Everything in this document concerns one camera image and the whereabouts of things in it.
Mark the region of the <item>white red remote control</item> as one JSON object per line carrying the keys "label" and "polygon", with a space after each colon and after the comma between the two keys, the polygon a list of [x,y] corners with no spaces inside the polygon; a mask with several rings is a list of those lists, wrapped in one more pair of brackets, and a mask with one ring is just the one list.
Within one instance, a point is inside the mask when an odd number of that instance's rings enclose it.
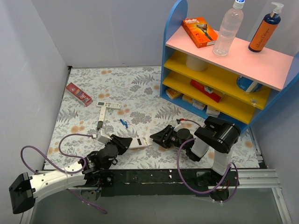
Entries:
{"label": "white red remote control", "polygon": [[133,138],[129,145],[129,149],[145,148],[151,146],[152,144],[153,141],[149,137]]}

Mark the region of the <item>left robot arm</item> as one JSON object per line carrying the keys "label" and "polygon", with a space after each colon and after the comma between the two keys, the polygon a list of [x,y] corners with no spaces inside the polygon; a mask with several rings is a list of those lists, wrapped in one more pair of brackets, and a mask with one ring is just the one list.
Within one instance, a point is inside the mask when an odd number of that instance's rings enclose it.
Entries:
{"label": "left robot arm", "polygon": [[78,156],[78,161],[64,168],[29,175],[27,172],[18,175],[9,187],[12,211],[20,214],[33,208],[36,202],[72,187],[101,185],[105,180],[100,176],[104,170],[117,164],[117,156],[124,154],[130,147],[133,138],[122,138],[111,135],[104,147],[93,151],[85,157]]}

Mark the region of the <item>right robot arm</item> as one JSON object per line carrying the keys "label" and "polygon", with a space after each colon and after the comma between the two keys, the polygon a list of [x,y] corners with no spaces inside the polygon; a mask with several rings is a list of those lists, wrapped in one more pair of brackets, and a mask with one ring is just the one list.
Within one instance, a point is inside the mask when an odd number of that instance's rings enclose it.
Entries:
{"label": "right robot arm", "polygon": [[178,125],[168,125],[150,138],[163,148],[179,148],[177,170],[180,173],[180,152],[185,151],[192,161],[199,162],[208,149],[214,149],[214,161],[210,171],[200,175],[201,186],[228,184],[232,146],[238,141],[240,128],[235,124],[217,117],[209,116],[204,125],[189,119],[177,119]]}

